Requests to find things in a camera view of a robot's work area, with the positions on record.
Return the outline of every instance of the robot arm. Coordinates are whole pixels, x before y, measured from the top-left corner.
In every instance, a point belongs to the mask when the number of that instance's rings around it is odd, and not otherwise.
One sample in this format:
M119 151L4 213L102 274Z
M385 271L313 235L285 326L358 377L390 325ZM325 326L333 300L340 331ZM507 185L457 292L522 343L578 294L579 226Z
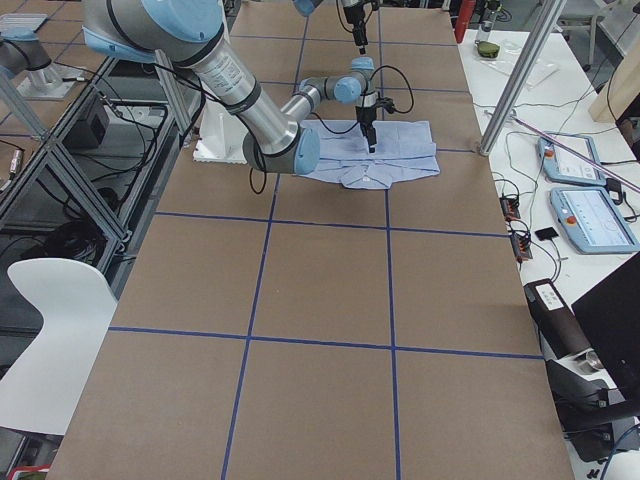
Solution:
M12 28L0 37L0 72L14 78L28 71L36 88L62 83L38 36L27 28Z
M351 73L342 78L308 79L301 91L278 109L225 41L223 12L216 0L83 3L83 29L89 47L141 63L153 63L154 51L162 50L175 66L194 71L227 111L248 128L250 135L245 138L243 151L247 162L259 170L296 174L313 171L320 155L319 136L299 122L322 100L354 103L360 99L359 108L373 110L373 117L368 115L361 123L363 133L373 130L377 93L370 86L371 59L354 60ZM373 137L365 135L368 140L373 138L375 145L373 132Z
M293 4L298 12L300 12L300 15L308 17L322 1L323 0L293 0ZM340 3L347 23L351 25L353 40L360 48L360 54L364 55L366 53L365 47L369 45L364 6L370 3L372 11L376 11L380 8L380 2L379 0L340 0Z

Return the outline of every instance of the white table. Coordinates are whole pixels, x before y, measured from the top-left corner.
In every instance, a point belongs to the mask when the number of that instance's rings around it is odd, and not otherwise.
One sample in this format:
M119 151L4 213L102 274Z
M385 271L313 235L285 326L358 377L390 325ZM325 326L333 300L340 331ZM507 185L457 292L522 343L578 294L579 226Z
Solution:
M465 35L463 43L459 46L460 55L465 69L469 90L476 104L476 116L480 129L484 131L490 116L486 111L493 111L493 108L484 106L494 106L497 104L502 91L507 83L507 76L483 64L476 53L474 44L475 31L469 30ZM491 33L490 41L501 44L509 41L520 46L524 45L527 32L504 32L494 31ZM541 58L555 63L559 68L548 78L537 86L529 89L525 88L516 102L516 113L519 118L535 127L546 131L559 131L565 120L569 117L575 107L571 103L561 108L549 106L518 106L523 103L562 105L572 100L577 100L583 94L590 92L584 100L578 103L575 112L564 124L562 132L567 133L591 133L602 132L612 129L612 123L595 123L589 113L588 108L596 98L595 92L590 89L590 83L582 71L580 64L573 56L568 45L560 34L552 34L543 49ZM533 182L523 175L517 173L509 166L509 156L506 150L506 136L510 132L526 132L528 130L509 123L505 126L500 137L493 148L489 160L491 168L496 172L495 178L504 178L513 181L518 185L521 192L533 190ZM596 149L603 162L616 162L633 159L633 154L622 138L622 135L613 129L604 133L592 133ZM508 145L513 159L513 165L518 170L536 178L540 171L540 160L537 154L537 137L521 134L511 134L508 137ZM628 164L613 166L611 169L636 184L640 184L640 166ZM502 191L502 183L496 184L498 192ZM538 178L538 187L532 202L532 195L522 195L520 198L520 212L530 227L531 231L545 227L554 227L561 235L555 239L560 256L566 258L562 262L562 272L555 282L556 288L570 305L591 287L597 284L605 276L615 270L629 255L581 255L568 242L561 227L557 224L555 214L549 204L548 192L551 188L560 184L552 184L547 181L544 174ZM506 193L513 193L515 189L510 185L505 186ZM627 191L627 198L631 205L640 211L640 196ZM630 210L620 207L623 215L630 215ZM640 238L640 223L631 224L631 230ZM549 253L555 256L555 251L549 242L538 242L542 244ZM534 280L550 278L554 271L552 260L537 247L532 247L533 260L526 261L522 265L520 277L523 285ZM592 468L602 466L593 463L583 463L577 454L568 445L576 479L584 479L585 475ZM607 480L638 480L640 479L640 452L629 452L616 455L612 466L607 473Z

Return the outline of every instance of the black monitor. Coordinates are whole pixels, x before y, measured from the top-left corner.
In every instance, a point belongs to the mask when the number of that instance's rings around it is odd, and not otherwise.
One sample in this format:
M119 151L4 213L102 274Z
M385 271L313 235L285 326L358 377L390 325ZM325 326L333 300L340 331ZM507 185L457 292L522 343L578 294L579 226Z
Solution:
M640 401L640 254L572 306L591 346L627 400Z

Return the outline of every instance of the wire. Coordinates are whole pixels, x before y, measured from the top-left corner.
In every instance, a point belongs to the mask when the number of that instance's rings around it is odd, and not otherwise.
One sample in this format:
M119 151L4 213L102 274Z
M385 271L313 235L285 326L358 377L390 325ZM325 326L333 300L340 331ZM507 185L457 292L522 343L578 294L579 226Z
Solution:
M555 258L553 258L553 255L551 255L551 253L549 253L549 251L544 248L542 245L534 242L533 240L531 241L531 245L534 245L535 247L538 247L540 250L542 250L553 262L553 275L551 276L551 281L554 282L554 279L557 279L560 276L560 266L558 265L558 262L556 261Z
M85 67L74 67L73 65L68 65L68 64L66 64L66 63L62 63L62 62L58 62L58 61L55 61L55 62L53 62L53 63L55 63L56 65L60 65L60 66L62 66L62 67L74 68L74 69L76 69L76 70L82 70L83 72L87 72L87 73L90 73L91 75L94 75L94 76L98 77L98 78L100 79L100 81L101 81L101 82L104 82L104 84L105 84L107 87L109 87L109 89L113 92L113 94L116 96L116 98L117 98L118 100L120 100L120 102L122 103L122 105L125 105L125 106L126 106L126 102L122 99L122 97L120 96L120 94L116 91L116 89L115 89L115 88L113 88L113 86L111 85L111 83L109 83L109 82L104 78L104 75L102 75L101 73L98 73L98 72L96 72L96 71L94 71L94 70L90 70L90 69L85 68ZM140 138L142 138L142 141L144 142L144 141L145 141L145 139L144 139L144 135L142 134L142 131L140 130L140 127L141 127L141 126L149 127L149 125L144 125L143 123L136 122L135 120L125 119L121 112L117 112L117 111L113 108L113 106L112 106L112 104L111 104L111 103L112 103L112 102L111 102L111 100L109 100L109 98L104 94L104 92L101 92L101 91L98 89L97 85L95 85L95 84L92 84L92 85L94 86L94 88L96 88L96 90L98 90L98 93L101 95L102 99L106 102L106 104L107 104L107 106L109 107L109 109L110 109L110 110L111 110L111 111L112 111L112 112L113 112L113 113L114 113L118 118L120 118L121 120L124 120L125 122L127 122L127 121L128 121L129 123L133 123L133 124L135 124L135 125L136 125L137 130L138 130L138 134L140 135ZM130 107L127 107L127 109L129 110L129 113L131 114L131 118L133 118L133 117L134 117L134 115L133 115L133 110L131 110L131 108L130 108Z
M228 105L226 105L222 100L220 100L219 98L216 98L210 92L208 92L205 88L203 88L202 85L197 85L196 83L192 82L191 80L186 78L181 73L176 72L175 70L173 70L171 68L167 68L164 65L159 65L157 63L154 63L153 65L156 68L160 68L161 70L166 70L168 72L171 72L173 75L176 76L176 78L178 78L178 79L180 79L180 80L182 80L184 82L183 85L200 92L202 95L207 97L212 102L219 103L220 105L222 105L225 108L228 107ZM251 129L249 128L247 123L244 121L244 119L240 115L237 115L236 118L238 120L240 120L242 122L242 124L247 128L247 131L249 132L249 135L251 135L251 138L253 139L253 152L254 152L254 156L255 156L255 160L256 160L256 165L258 166L257 170L261 171L263 173L264 178L263 178L262 187L257 189L257 188L255 188L255 186L253 184L253 172L250 171L249 172L249 186L251 187L251 190L253 191L253 193L255 193L256 195L260 195L261 193L264 192L264 189L265 189L266 184L267 184L267 173L268 172L267 172L267 164L266 164L266 161L265 161L265 155L264 155L264 152L262 151L262 149L260 148L260 144L258 143L258 139L256 138L255 134L251 131Z
M72 153L72 156L86 158L88 160L91 160L94 163L97 163L101 167L106 168L107 170L111 170L112 172L126 173L126 172L130 171L130 169L120 169L120 168L115 168L115 167L112 167L110 165L107 165L106 163L103 163L100 160L98 160L97 158L92 157L91 155L87 155L86 153Z
M4 254L7 253L11 247L13 247L16 243L18 243L18 242L20 242L22 240L31 240L32 242L36 242L36 243L38 243L40 245L44 245L44 243L41 240L38 240L35 237L20 237L20 238L16 238L15 240L9 242L9 244L0 251L0 258L2 258L4 256Z
M409 105L409 108L407 110L398 110L397 108L394 107L395 112L400 113L400 114L407 114L409 113L411 110L413 110L413 106L415 105L415 99L413 98L413 89L411 88L411 84L409 83L409 80L407 79L406 75L404 73L402 73L402 71L399 68L396 68L392 65L380 65L378 68L376 68L373 73L371 74L370 79L373 80L373 77L375 77L379 72L381 72L382 70L384 70L385 68L389 69L389 70L393 70L394 72L398 73L402 79L404 80L404 83L406 83L407 88L409 89L409 95L411 97L411 105Z
M5 145L9 145L10 147L16 148L21 152L24 152L24 148L16 145L15 143L7 142L6 140L2 140L2 139L0 139L0 143L4 143Z
M640 215L637 214L635 209L629 203L629 200L627 200L627 192L622 193L622 201L627 205L627 207L629 207L629 210L631 210L631 215L628 217L624 217L624 219L628 223L635 223L638 220L638 217L640 217Z
M600 480L605 480L607 472L609 471L609 466L611 465L611 460L613 459L613 456L616 453L618 453L618 447L620 446L622 441L625 438L627 438L629 435L631 435L631 432L633 432L634 430L638 430L639 428L640 428L640 423L637 423L634 426L628 428L622 435L620 435L620 438L613 445L613 448L611 449L611 453L609 454L609 458L607 459L606 463L604 464L604 468L602 469L602 475L600 475Z
M509 195L515 195L515 198L516 198L517 202L520 203L520 189L518 188L518 185L516 185L514 182L512 182L508 178L504 178L504 175L502 176L502 178L495 178L493 181L494 182L503 182L502 183L502 192L500 193L500 195L503 196L503 197L507 197L504 194L504 186L505 186L505 184L508 183L509 185L512 185L516 189L516 193L515 194L512 193L512 194L509 194Z
M320 123L322 124L322 126L324 128L326 128L329 132L333 133L334 135L344 135L345 133L349 133L351 130L353 130L354 128L356 128L358 126L358 122L355 122L348 129L346 129L346 130L344 130L342 132L336 132L335 130L332 130L331 128L329 128L329 126L326 123L324 123L324 120L322 119L322 117L320 117L320 115L318 115L316 112L311 112L309 115L313 115L318 120L320 120Z
M33 67L33 65L31 64L31 60L29 59L29 55L27 55L25 53L25 51L22 50L22 48L20 48L20 46L16 45L11 40L7 40L6 38L3 38L2 41L4 43L6 43L7 45L11 45L13 48L15 48L18 51L18 53L22 56L24 61L27 63L27 70L29 70L29 69L31 69Z
M553 241L553 238L549 239L551 241L551 245L553 245L553 249L556 251L556 258L558 259L558 272L551 279L552 282L555 282L560 278L560 273L562 272L562 257L560 257L560 250L558 249L558 245Z
M69 202L71 200L71 197L67 198L67 200L62 200L59 197L57 197L51 190L49 190L47 188L47 186L44 183L42 183L42 180L37 179L36 183L38 185L40 185L40 188L42 188L42 190L44 190L44 192L47 195L49 195L53 200L55 200L57 203L62 205L63 212L65 213L65 215L67 217L70 217L72 220L78 220L78 219L83 217L81 212L79 212L78 210L76 210L73 207L69 206ZM75 217L72 216L72 215L69 215L68 211L71 211L75 215Z
M338 3L338 1L339 0L336 0L336 11L338 12L338 20L340 20L340 25L342 25L342 29L345 32L353 34L353 30L349 30L347 26L344 24L344 20L342 20L342 14L340 13L340 4ZM369 15L367 15L367 18L364 21L365 26L369 23L369 19L371 18L372 13L373 13L373 7L371 7L371 11L369 12Z
M619 162L600 162L600 165L616 166L625 165L627 163L638 163L638 159L634 158L633 160L621 160Z

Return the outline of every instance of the white chair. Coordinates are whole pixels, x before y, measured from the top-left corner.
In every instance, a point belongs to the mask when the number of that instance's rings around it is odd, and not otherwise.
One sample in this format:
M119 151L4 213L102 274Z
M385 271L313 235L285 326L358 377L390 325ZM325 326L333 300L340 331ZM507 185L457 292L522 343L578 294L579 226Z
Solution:
M589 60L582 67L585 72L589 71L593 64L598 23L606 18L621 1L623 0L567 0L558 19L558 25L569 32L571 30L589 32Z
M75 260L24 260L8 275L44 325L0 380L0 427L64 435L117 301L98 270Z

